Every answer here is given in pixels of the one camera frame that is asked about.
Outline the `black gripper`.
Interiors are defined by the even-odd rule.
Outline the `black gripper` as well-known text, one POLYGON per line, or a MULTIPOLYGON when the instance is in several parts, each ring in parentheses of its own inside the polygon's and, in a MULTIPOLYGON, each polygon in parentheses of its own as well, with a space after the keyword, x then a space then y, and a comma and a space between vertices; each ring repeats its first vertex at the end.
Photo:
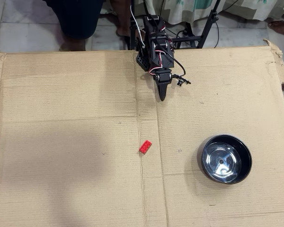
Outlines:
POLYGON ((157 90, 160 101, 164 101, 166 97, 167 87, 171 83, 171 69, 161 68, 156 69, 153 73, 153 79, 157 84, 157 90))

